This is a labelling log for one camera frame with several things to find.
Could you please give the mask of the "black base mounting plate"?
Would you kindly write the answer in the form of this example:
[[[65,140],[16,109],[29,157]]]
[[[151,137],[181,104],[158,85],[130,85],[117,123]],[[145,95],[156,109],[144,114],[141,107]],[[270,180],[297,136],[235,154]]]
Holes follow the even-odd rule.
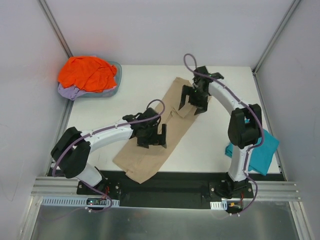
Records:
[[[101,173],[108,195],[121,207],[133,208],[209,209],[211,202],[221,201],[215,189],[226,179],[225,173],[158,172],[137,183],[123,171]]]

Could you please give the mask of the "orange t shirt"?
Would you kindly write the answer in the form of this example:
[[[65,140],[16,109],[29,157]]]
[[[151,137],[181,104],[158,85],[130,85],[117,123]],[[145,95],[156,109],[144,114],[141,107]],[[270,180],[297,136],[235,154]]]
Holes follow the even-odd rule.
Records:
[[[70,57],[61,68],[57,81],[63,88],[76,87],[85,92],[101,93],[117,86],[117,67],[96,56]]]

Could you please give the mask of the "teal plastic basket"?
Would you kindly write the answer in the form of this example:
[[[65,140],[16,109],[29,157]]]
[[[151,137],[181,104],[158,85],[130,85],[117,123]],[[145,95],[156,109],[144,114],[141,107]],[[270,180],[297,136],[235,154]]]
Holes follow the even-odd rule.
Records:
[[[117,69],[117,73],[114,77],[114,80],[116,82],[116,87],[112,90],[108,90],[108,91],[103,91],[103,92],[99,92],[99,93],[86,93],[84,95],[81,96],[81,98],[110,98],[113,97],[119,90],[120,84],[121,84],[121,80],[122,80],[122,66],[116,62],[116,61],[109,61],[108,62],[110,65],[114,65]]]

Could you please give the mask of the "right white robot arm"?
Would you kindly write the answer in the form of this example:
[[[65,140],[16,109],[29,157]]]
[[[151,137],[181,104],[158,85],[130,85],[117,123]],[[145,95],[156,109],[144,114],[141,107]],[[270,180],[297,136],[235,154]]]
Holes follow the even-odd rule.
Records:
[[[224,77],[209,73],[205,66],[193,72],[192,86],[183,85],[179,108],[189,103],[196,108],[195,115],[208,110],[209,97],[214,97],[230,115],[227,135],[233,145],[231,164],[226,178],[214,188],[214,193],[231,199],[242,193],[248,184],[248,164],[251,149],[263,136],[262,109],[259,104],[248,104],[223,83]]]

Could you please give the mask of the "beige t shirt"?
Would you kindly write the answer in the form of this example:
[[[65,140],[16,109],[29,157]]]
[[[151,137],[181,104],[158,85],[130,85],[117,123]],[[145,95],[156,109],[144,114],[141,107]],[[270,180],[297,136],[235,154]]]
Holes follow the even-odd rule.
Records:
[[[149,148],[140,147],[136,140],[130,139],[113,158],[113,163],[121,168],[131,180],[142,184],[153,177],[197,119],[196,107],[190,103],[186,102],[180,110],[178,109],[184,85],[190,87],[191,82],[176,77],[162,98],[165,111],[161,115],[157,132],[160,134],[162,125],[166,124],[166,147],[161,145],[151,145]]]

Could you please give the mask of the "folded teal t shirt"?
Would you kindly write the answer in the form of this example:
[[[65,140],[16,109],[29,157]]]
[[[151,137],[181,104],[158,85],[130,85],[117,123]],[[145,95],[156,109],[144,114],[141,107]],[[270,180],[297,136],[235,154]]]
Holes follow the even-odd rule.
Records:
[[[276,152],[279,141],[273,137],[266,129],[263,129],[264,141],[258,139],[259,147],[250,151],[250,159],[247,160],[246,171],[255,171],[266,176],[272,163],[273,155]],[[228,175],[234,181],[242,181],[246,176],[243,172],[243,163],[246,159],[246,149],[235,147],[235,157],[233,157],[234,145],[230,142],[225,148],[225,155],[231,158]]]

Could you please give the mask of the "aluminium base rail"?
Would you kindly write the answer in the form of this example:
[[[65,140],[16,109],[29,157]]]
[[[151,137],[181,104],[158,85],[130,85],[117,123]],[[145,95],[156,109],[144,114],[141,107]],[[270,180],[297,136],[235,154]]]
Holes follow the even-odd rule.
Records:
[[[298,186],[292,181],[256,181],[251,190],[257,191],[259,201],[300,202],[302,197]],[[62,177],[37,177],[31,190],[32,196],[75,196],[78,180]]]

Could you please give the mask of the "left aluminium corner post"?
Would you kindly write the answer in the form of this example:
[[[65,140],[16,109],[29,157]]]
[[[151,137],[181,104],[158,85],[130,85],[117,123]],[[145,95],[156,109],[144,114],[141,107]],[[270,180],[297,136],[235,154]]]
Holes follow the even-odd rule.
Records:
[[[53,15],[53,13],[52,13],[52,11],[50,9],[49,4],[47,3],[46,0],[38,0],[37,2],[39,4],[40,8],[42,9],[42,11],[43,11],[48,23],[50,24],[50,26],[51,26],[51,28],[52,28],[52,30],[53,30],[53,32],[54,32],[59,44],[60,44],[60,46],[62,47],[62,49],[63,49],[63,51],[65,53],[65,55],[68,58],[72,57],[73,53],[72,53],[72,51],[71,51],[71,49],[70,49],[70,47],[69,47],[64,35],[63,35],[62,30],[59,27],[59,24],[58,24],[57,20],[55,19],[54,15]]]

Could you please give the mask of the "aluminium corner post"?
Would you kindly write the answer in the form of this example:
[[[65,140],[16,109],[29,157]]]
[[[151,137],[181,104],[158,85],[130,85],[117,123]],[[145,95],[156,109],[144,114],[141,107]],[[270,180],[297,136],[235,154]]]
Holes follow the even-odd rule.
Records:
[[[53,13],[52,13],[52,11],[50,9],[49,4],[47,3],[46,0],[38,0],[37,2],[39,4],[40,8],[42,9],[42,11],[43,11],[48,23],[50,24],[50,26],[51,26],[51,28],[52,28],[52,30],[53,30],[53,32],[54,32],[59,44],[60,44],[60,46],[62,47],[62,49],[63,49],[63,51],[65,53],[65,55],[68,58],[72,57],[73,53],[72,53],[72,51],[71,51],[71,49],[70,49],[70,47],[69,47],[64,35],[63,35],[62,30],[59,27],[59,24],[58,24],[57,20],[55,19],[54,15],[53,15]]]
[[[286,10],[283,18],[281,19],[279,25],[277,26],[276,30],[274,31],[272,37],[268,41],[265,49],[263,50],[258,62],[252,68],[252,74],[254,76],[257,75],[258,71],[261,69],[262,65],[264,64],[265,60],[267,59],[268,55],[271,53],[274,45],[276,44],[277,40],[281,37],[283,31],[285,30],[287,24],[289,23],[290,19],[296,12],[297,8],[301,4],[302,0],[293,0],[289,5],[289,8]]]

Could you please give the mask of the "right aluminium corner post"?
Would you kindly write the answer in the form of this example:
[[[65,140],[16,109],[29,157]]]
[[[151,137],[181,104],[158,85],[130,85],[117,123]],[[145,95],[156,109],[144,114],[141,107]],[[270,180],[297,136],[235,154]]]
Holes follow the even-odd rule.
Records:
[[[287,24],[289,23],[290,19],[296,12],[297,8],[301,4],[302,0],[293,0],[289,5],[289,8],[286,10],[283,18],[281,19],[279,25],[277,26],[276,30],[274,31],[272,37],[268,41],[265,49],[263,50],[258,62],[252,68],[252,74],[254,76],[257,75],[258,71],[261,69],[262,65],[264,64],[265,60],[267,59],[268,55],[271,53],[274,45],[276,44],[277,40],[281,37],[283,31],[285,30]]]

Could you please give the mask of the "lavender t shirt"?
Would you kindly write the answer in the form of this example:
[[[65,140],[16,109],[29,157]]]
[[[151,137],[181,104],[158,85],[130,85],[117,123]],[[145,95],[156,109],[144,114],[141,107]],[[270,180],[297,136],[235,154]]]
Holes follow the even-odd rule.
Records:
[[[108,98],[115,95],[118,91],[117,87],[113,87],[110,89],[105,89],[102,92],[91,92],[80,90],[76,86],[71,86],[64,88],[60,83],[58,84],[57,88],[58,93],[71,101],[74,101],[77,98]]]

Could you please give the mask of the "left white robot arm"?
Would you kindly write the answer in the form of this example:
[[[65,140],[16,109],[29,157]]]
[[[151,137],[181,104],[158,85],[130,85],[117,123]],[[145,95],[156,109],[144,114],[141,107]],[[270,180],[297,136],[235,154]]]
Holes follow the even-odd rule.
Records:
[[[115,142],[137,139],[138,147],[167,147],[167,125],[153,108],[143,113],[123,116],[117,123],[96,130],[80,131],[68,128],[50,152],[63,176],[86,183],[90,191],[99,195],[105,191],[107,181],[99,170],[88,163],[94,151]]]

